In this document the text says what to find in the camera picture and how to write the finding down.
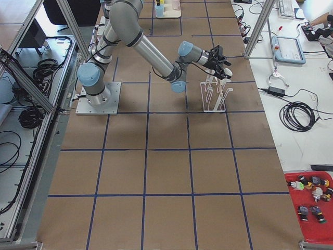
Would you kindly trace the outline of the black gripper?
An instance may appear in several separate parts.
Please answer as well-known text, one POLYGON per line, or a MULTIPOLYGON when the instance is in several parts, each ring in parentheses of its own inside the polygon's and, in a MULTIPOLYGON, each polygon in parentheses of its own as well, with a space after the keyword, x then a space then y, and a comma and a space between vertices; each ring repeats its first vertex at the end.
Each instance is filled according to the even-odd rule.
POLYGON ((232 63, 226 60, 226 57, 223 55, 223 48, 220 45, 206 51, 208 54, 208 59, 204 67, 214 70, 215 76, 220 79, 230 79, 232 77, 232 72, 230 70, 224 70, 223 65, 231 66, 232 63))

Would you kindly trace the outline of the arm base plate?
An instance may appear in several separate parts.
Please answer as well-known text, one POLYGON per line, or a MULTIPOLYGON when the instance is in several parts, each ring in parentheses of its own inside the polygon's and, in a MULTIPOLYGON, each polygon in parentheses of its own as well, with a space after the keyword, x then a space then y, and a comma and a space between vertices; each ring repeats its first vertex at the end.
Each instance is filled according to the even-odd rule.
POLYGON ((121 93, 121 82, 105 83, 104 91, 96 96, 88 95, 82 87, 81 95, 77 107, 77 115, 116 115, 119 107, 119 97, 121 93))

